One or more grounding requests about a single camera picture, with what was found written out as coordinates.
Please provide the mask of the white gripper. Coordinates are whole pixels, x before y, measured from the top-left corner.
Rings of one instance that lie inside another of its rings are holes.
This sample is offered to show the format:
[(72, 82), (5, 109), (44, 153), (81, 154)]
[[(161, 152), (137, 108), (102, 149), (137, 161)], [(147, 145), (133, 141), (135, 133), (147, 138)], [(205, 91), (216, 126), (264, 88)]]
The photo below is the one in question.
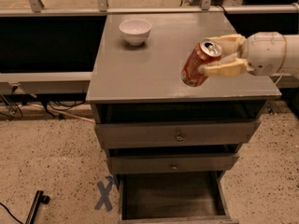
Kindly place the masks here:
[[(213, 36), (210, 40), (221, 46), (226, 57), (200, 65), (198, 72), (206, 77), (237, 77), (247, 72), (271, 76), (282, 67), (286, 56), (286, 39), (278, 32), (260, 32), (247, 39), (240, 34)], [(236, 55), (241, 50), (243, 59)]]

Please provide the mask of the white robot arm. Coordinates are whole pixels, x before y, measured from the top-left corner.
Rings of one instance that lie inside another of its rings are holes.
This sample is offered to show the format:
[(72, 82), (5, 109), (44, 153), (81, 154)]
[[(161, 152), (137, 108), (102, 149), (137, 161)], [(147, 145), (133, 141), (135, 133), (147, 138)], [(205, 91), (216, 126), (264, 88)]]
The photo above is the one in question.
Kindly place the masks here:
[(206, 77), (236, 77), (289, 74), (299, 78), (299, 35), (259, 32), (210, 37), (221, 46), (221, 59), (202, 64), (198, 72)]

